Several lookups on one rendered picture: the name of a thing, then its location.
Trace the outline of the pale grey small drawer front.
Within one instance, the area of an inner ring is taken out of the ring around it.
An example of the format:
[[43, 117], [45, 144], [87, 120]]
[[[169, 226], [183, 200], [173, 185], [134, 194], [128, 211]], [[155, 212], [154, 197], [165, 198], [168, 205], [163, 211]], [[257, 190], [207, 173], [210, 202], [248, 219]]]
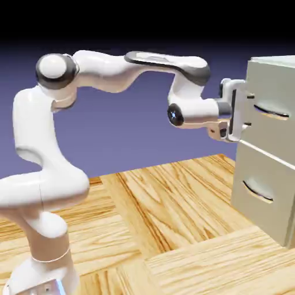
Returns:
[[[243, 180], [273, 203], [252, 196]], [[295, 248], [295, 169], [238, 144], [231, 204], [278, 244]]]

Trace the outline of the pale grey cabinet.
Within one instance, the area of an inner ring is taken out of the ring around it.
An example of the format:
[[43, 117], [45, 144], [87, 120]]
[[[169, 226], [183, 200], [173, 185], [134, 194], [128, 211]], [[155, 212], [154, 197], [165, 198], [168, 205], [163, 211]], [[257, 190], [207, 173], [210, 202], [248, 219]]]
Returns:
[[232, 206], [278, 244], [295, 248], [295, 55], [248, 62]]

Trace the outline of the pale grey large drawer front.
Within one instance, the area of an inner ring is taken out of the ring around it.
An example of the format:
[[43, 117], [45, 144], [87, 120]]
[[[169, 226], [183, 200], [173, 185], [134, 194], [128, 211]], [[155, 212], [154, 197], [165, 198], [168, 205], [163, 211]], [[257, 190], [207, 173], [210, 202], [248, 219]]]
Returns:
[[[252, 125], [243, 131], [242, 140], [295, 165], [295, 60], [278, 56], [249, 61], [247, 90], [255, 98], [247, 100], [245, 118]], [[254, 104], [287, 113], [289, 118], [269, 118]]]

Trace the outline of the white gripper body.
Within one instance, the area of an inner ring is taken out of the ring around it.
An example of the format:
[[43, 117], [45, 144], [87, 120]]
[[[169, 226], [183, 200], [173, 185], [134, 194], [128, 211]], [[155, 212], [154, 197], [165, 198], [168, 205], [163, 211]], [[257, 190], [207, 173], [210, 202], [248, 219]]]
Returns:
[[231, 106], [229, 121], [223, 120], [220, 123], [220, 136], [223, 141], [238, 142], [245, 129], [244, 104], [247, 100], [245, 80], [232, 80], [224, 78], [221, 81], [221, 101]]

